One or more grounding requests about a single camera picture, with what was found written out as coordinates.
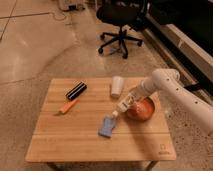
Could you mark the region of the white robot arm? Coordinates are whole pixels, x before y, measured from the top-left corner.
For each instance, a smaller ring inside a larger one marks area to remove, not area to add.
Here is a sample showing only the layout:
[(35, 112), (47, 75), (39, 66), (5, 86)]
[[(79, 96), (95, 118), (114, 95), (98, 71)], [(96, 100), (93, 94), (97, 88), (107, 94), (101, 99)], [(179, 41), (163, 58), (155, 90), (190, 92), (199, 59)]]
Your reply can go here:
[(198, 98), (179, 83), (176, 69), (156, 69), (143, 79), (132, 91), (132, 100), (151, 96), (157, 91), (165, 92), (182, 105), (210, 137), (213, 137), (213, 106)]

